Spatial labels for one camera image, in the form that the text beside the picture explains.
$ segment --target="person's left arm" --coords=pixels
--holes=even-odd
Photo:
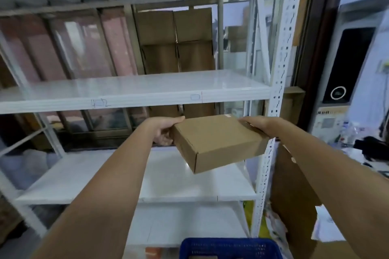
[[[62,213],[32,258],[120,259],[153,140],[171,144],[163,130],[183,119],[145,120]]]

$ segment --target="blue crate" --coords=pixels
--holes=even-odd
[[[267,238],[186,238],[180,259],[217,256],[218,259],[282,259],[277,244]]]

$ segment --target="white ring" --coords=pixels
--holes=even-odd
[[[341,88],[341,89],[343,89],[343,95],[341,96],[341,97],[339,97],[339,98],[334,98],[333,97],[333,93],[334,93],[334,91],[335,91],[335,89],[338,89],[338,88]],[[338,99],[341,99],[341,98],[343,98],[345,95],[346,95],[346,92],[347,92],[347,90],[346,90],[346,87],[344,87],[344,86],[338,86],[338,87],[335,87],[332,91],[331,91],[331,98],[333,99],[333,100],[338,100]]]

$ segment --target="black panel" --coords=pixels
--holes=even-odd
[[[343,31],[324,94],[324,104],[350,101],[374,31],[375,28],[356,28]]]

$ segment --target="forearm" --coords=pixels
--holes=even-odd
[[[122,257],[154,133],[144,122],[112,154],[55,222],[34,259]]]
[[[272,129],[361,258],[387,257],[389,183],[283,119]]]

